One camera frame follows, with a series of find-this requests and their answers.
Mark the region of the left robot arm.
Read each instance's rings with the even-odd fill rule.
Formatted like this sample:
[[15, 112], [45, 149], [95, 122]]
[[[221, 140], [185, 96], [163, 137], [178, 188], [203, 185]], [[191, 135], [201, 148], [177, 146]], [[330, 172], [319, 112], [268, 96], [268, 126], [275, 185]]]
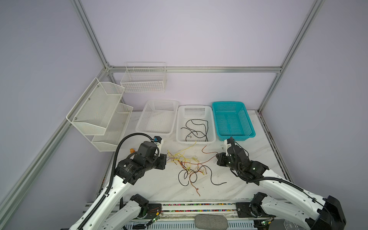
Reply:
[[117, 145], [110, 179], [107, 187], [103, 189], [90, 208], [79, 218], [70, 229], [72, 230], [121, 230], [124, 226], [139, 217], [145, 217], [148, 212], [148, 200], [139, 194], [131, 197], [122, 209], [113, 216], [110, 215], [116, 204], [124, 194], [151, 169], [164, 170], [166, 155], [162, 154], [163, 139], [159, 136], [150, 137], [145, 133], [148, 141], [141, 143], [138, 151], [128, 155], [120, 162], [117, 161], [122, 144], [133, 133], [124, 137]]

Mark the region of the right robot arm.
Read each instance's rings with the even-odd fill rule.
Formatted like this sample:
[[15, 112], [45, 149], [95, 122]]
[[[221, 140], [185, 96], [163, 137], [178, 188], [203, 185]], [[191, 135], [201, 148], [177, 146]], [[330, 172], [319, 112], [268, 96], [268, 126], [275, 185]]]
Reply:
[[217, 164], [228, 167], [248, 184], [266, 188], [285, 199], [278, 201], [258, 192], [249, 204], [252, 217], [262, 214], [293, 222], [306, 230], [343, 230], [347, 224], [340, 201], [323, 197], [283, 179], [265, 164], [249, 159], [248, 152], [234, 138], [224, 141], [225, 152], [218, 153]]

